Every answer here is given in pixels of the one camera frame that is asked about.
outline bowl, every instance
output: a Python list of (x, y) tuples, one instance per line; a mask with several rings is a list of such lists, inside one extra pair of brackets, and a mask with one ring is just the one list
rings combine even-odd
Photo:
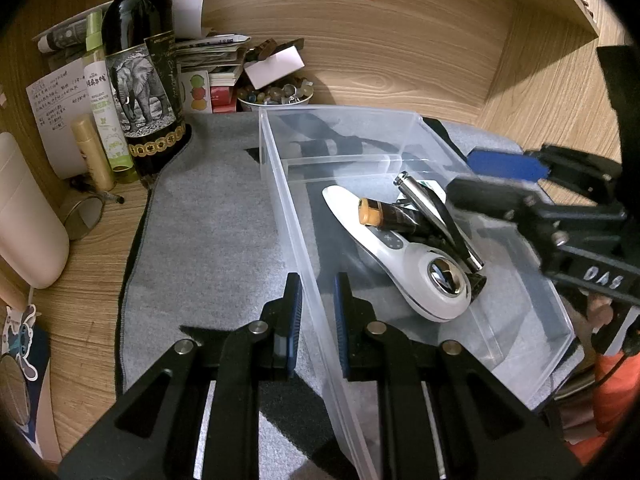
[(257, 112), (260, 108), (289, 108), (291, 106), (306, 105), (308, 104), (309, 99), (311, 99), (313, 96), (314, 95), (311, 94), (309, 97), (305, 97), (297, 103), (287, 103), (285, 105), (260, 105), (258, 103), (243, 101), (241, 98), (238, 98), (238, 101), (240, 101), (242, 110), (244, 110), (245, 112)]

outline white and green bottle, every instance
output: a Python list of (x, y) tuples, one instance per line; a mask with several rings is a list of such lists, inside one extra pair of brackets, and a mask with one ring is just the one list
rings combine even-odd
[(138, 175), (133, 167), (133, 160), (129, 155), (127, 141), (124, 139), (118, 111), (113, 101), (107, 65), (104, 62), (101, 28), (102, 11), (96, 10), (86, 19), (86, 54), (82, 58), (84, 81), (107, 160), (116, 181), (125, 184), (137, 180)]

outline silver metal tube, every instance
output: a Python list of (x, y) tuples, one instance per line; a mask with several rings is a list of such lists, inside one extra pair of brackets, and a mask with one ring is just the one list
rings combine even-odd
[[(396, 176), (394, 185), (398, 186), (400, 191), (402, 191), (402, 193), (414, 203), (416, 209), (425, 215), (427, 219), (455, 247), (455, 242), (451, 237), (451, 233), (447, 229), (446, 224), (442, 221), (442, 218), (440, 218), (435, 204), (424, 192), (422, 186), (418, 184), (418, 182), (406, 171), (403, 171)], [(460, 231), (460, 235), (462, 236), (466, 248), (469, 251), (469, 257), (462, 259), (471, 272), (478, 272), (478, 270), (481, 270), (484, 267), (484, 261), (482, 261), (482, 258), (480, 258), (474, 247), (471, 245), (471, 241), (469, 241), (468, 237), (462, 231)]]

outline transparent plastic container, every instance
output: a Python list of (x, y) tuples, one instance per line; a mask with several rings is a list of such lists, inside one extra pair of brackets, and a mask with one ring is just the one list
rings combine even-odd
[(353, 293), (376, 316), (429, 344), (460, 341), (523, 402), (542, 386), (573, 338), (555, 288), (513, 225), (455, 212), (486, 261), (487, 285), (447, 323), (416, 314), (391, 279), (349, 236), (324, 202), (337, 184), (357, 196), (392, 202), (394, 177), (408, 171), (443, 188), (470, 175), (466, 164), (418, 114), (342, 106), (260, 111), (260, 170), (267, 183), (284, 257), (304, 288), (302, 330), (341, 449), (361, 478), (378, 478), (376, 385), (342, 378), (333, 286), (349, 274)]

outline gold emblem band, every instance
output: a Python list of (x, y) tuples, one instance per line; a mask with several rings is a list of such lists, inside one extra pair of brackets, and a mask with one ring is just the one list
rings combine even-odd
[(166, 134), (164, 137), (158, 137), (156, 140), (145, 144), (130, 144), (129, 153), (131, 156), (151, 156), (156, 153), (162, 153), (178, 142), (184, 135), (185, 130), (184, 125), (181, 124), (175, 131)]

